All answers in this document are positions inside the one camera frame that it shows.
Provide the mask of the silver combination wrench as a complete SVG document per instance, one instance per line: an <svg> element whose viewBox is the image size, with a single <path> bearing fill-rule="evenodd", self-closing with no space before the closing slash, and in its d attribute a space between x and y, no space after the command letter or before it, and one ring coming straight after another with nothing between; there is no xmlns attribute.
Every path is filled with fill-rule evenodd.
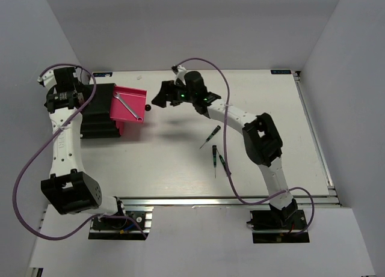
<svg viewBox="0 0 385 277"><path fill-rule="evenodd" d="M125 122L143 122L143 98L129 94L114 93L110 117Z"/></svg>

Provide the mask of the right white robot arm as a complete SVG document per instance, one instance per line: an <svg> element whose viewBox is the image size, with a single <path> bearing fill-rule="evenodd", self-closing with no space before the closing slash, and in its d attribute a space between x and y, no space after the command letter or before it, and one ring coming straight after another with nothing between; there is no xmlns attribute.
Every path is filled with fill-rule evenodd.
<svg viewBox="0 0 385 277"><path fill-rule="evenodd" d="M283 141L271 116L253 115L227 104L218 94L208 91L197 71L173 66L173 81L163 81L152 104L165 108L167 103L178 106L190 103L198 114L220 121L239 132L249 159L256 164L268 189L271 219L275 226L286 228L294 220L297 202L289 191L282 168Z"/></svg>

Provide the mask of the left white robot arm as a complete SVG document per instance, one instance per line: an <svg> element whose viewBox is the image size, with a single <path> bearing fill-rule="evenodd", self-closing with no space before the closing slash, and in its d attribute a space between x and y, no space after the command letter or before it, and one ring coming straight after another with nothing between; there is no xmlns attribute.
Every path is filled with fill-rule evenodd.
<svg viewBox="0 0 385 277"><path fill-rule="evenodd" d="M41 190L61 215L89 213L106 215L113 228L126 224L127 213L116 196L105 196L89 176L81 157L83 138L120 136L120 125L110 119L114 86L83 84L75 66L51 68L38 79L48 89L45 107L52 124L52 166Z"/></svg>

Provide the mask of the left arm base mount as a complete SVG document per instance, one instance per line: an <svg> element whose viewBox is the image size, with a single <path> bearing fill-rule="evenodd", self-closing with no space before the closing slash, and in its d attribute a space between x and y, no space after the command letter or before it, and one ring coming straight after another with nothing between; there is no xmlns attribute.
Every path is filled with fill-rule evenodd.
<svg viewBox="0 0 385 277"><path fill-rule="evenodd" d="M94 218L88 233L89 240L145 241L152 226L153 207L125 204L129 219Z"/></svg>

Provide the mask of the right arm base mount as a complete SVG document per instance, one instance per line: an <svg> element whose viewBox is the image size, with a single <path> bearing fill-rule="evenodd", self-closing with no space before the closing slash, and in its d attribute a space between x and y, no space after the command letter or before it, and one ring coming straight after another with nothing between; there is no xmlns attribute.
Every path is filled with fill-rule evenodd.
<svg viewBox="0 0 385 277"><path fill-rule="evenodd" d="M298 209L287 221L282 221L272 210L253 210L246 222L251 229L254 244L309 243L307 219Z"/></svg>

